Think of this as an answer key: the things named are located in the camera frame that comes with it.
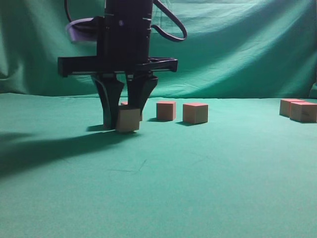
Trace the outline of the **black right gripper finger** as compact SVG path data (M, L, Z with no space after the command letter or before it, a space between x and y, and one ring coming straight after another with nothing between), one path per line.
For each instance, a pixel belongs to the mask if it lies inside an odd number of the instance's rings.
M93 82L101 101L103 116L111 117L111 129L115 129L124 83L117 80L116 74L93 75Z
M142 120L143 108L158 83L158 77L152 71L137 71L125 74L128 93L128 105L139 109L139 118Z

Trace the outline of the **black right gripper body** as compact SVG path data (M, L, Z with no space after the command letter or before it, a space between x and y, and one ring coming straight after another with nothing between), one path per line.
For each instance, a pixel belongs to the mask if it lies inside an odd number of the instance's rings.
M98 34L96 55L59 57L57 70L60 76L151 70L177 71L177 59L149 56L149 18L131 20L108 15L94 17L93 22Z

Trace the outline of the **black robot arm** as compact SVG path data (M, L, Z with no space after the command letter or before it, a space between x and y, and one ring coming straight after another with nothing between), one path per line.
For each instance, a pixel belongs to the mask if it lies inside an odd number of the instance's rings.
M118 102L124 87L128 91L129 106L141 111L157 85L154 72L177 70L177 59L149 56L154 5L175 19L158 0L108 0L104 16L70 23L72 39L80 35L84 40L96 41L96 54L59 57L58 73L62 77L91 76L101 100L107 129L116 127Z

